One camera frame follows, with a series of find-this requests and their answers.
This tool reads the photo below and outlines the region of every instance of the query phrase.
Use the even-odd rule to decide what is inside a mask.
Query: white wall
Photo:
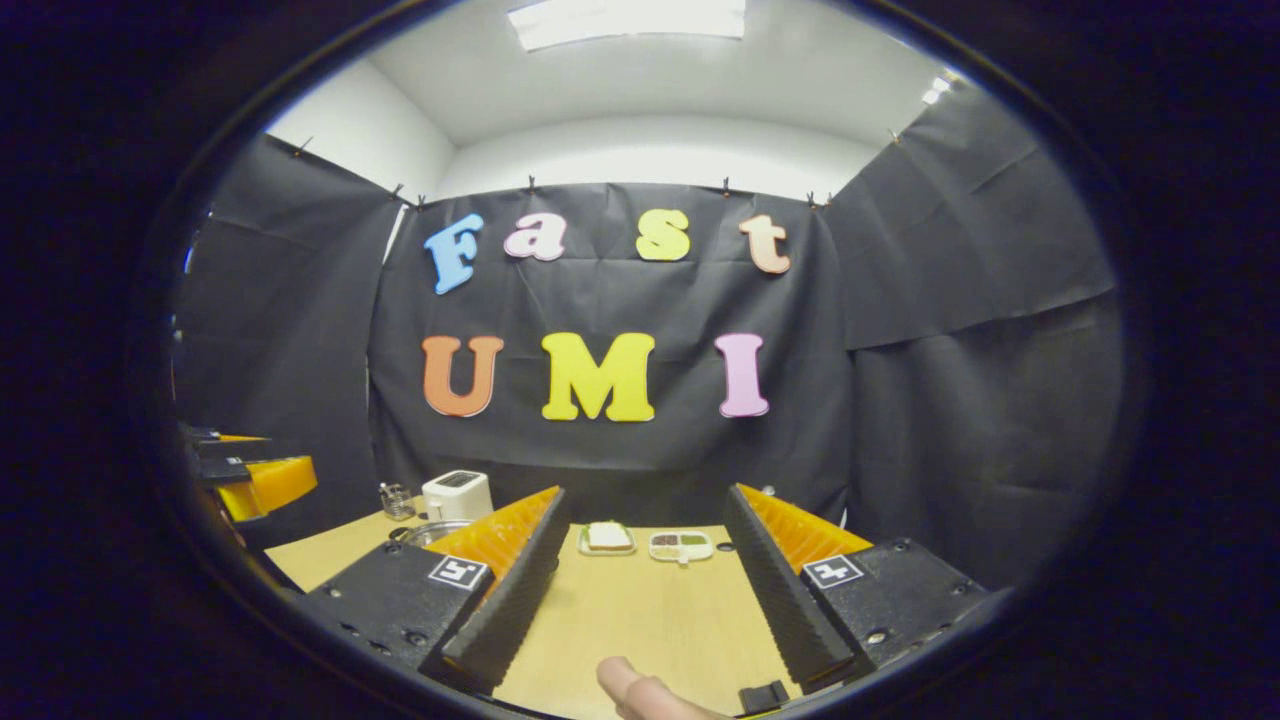
[[[449,138],[369,60],[358,60],[317,86],[266,129],[291,145],[340,165],[401,197],[435,200],[453,159]]]
[[[826,201],[879,152],[840,137],[730,118],[654,115],[520,131],[458,150],[436,197],[577,182],[730,187]]]

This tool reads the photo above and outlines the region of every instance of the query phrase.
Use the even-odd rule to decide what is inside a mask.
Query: black curtain
[[[1119,410],[1114,278],[1071,178],[957,83],[824,218],[855,388],[849,527],[1018,583],[1087,510]]]
[[[319,487],[271,514],[278,544],[379,507],[365,348],[397,213],[385,190],[262,136],[223,178],[180,287],[178,415],[312,456]]]
[[[689,219],[689,255],[646,261],[637,218],[676,209]],[[470,281],[436,295],[424,241],[471,213],[484,227]],[[516,220],[557,213],[568,229],[552,261],[503,250]],[[786,229],[783,274],[751,261],[739,223],[760,214]],[[456,468],[490,474],[500,506],[549,484],[568,492],[575,521],[718,524],[730,484],[773,486],[780,497],[838,520],[852,462],[852,378],[842,342],[838,263],[805,202],[659,184],[581,184],[458,197],[411,211],[383,269],[370,347],[371,413],[380,474],[422,483]],[[655,338],[646,423],[541,416],[550,359],[543,337],[579,333],[600,363],[623,332]],[[758,418],[723,418],[722,333],[755,333]],[[422,340],[452,336],[452,387],[472,386],[467,342],[498,336],[490,405],[444,416],[424,400]]]

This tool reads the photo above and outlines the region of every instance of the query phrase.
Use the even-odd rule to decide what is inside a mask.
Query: yellow letter m
[[[552,356],[550,400],[543,407],[548,420],[572,420],[577,407],[570,391],[577,395],[582,411],[593,420],[600,415],[604,400],[613,392],[605,415],[614,423],[644,423],[653,419],[649,405],[649,352],[653,337],[622,333],[599,365],[577,333],[552,333],[543,338],[543,350]]]

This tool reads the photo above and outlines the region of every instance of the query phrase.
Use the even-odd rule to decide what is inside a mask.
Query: pink letter i
[[[724,354],[724,402],[721,415],[726,418],[755,418],[769,411],[769,401],[760,397],[759,370],[755,351],[764,345],[758,334],[730,333],[716,338],[716,347]]]

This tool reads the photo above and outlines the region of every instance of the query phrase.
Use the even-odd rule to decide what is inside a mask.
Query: ceiling light
[[[526,51],[617,35],[742,38],[746,0],[545,0],[507,13]]]

